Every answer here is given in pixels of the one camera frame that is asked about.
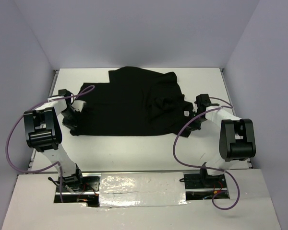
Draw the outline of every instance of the white enclosure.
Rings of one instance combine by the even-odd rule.
[[[48,97],[55,69],[123,66],[225,68],[237,115],[254,122],[253,164],[288,230],[288,0],[0,0],[0,229],[17,178],[4,154],[16,119]],[[27,169],[22,126],[10,151]]]

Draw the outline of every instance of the white backdrop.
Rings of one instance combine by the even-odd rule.
[[[237,115],[254,122],[253,163],[288,230],[288,0],[260,0],[225,78]]]
[[[12,0],[0,0],[0,229],[8,209],[17,172],[4,154],[5,141],[16,120],[45,101],[53,71],[29,25]],[[25,142],[24,123],[10,144],[11,160],[27,169],[32,150]]]
[[[15,0],[59,68],[224,67],[259,0]]]

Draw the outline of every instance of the light purple wall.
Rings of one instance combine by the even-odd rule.
[[[5,160],[6,137],[26,109],[46,99],[52,76],[52,67],[16,4],[0,0],[0,229],[17,175]],[[12,137],[12,160],[25,168],[31,153],[21,123]]]
[[[237,114],[254,122],[254,163],[288,230],[288,0],[260,0],[225,78]]]
[[[224,67],[259,0],[15,0],[58,68]]]

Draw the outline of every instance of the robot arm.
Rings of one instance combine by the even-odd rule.
[[[196,104],[198,107],[196,115],[219,106],[211,103],[208,94],[197,96]],[[201,116],[193,126],[200,129],[200,124],[205,120],[212,121],[220,128],[219,154],[206,162],[204,164],[206,167],[228,170],[238,161],[245,161],[255,156],[254,129],[250,119],[241,119],[221,108]],[[204,173],[218,176],[224,172],[208,169]]]
[[[59,161],[63,169],[63,186],[73,191],[83,187],[82,173],[77,164],[67,155],[62,142],[62,132],[57,116],[62,114],[68,120],[68,128],[75,127],[75,111],[81,111],[85,102],[78,101],[77,109],[71,105],[71,99],[61,99],[71,96],[67,90],[60,90],[58,96],[50,97],[48,102],[35,110],[24,113],[24,127],[27,144],[46,156],[51,163]],[[59,176],[60,169],[55,166]]]

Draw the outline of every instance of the black t-shirt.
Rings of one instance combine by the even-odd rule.
[[[78,98],[86,101],[77,113],[72,135],[156,136],[177,134],[192,118],[174,72],[162,74],[135,67],[109,71],[110,83],[84,83],[95,89]],[[182,136],[188,137],[186,130]]]

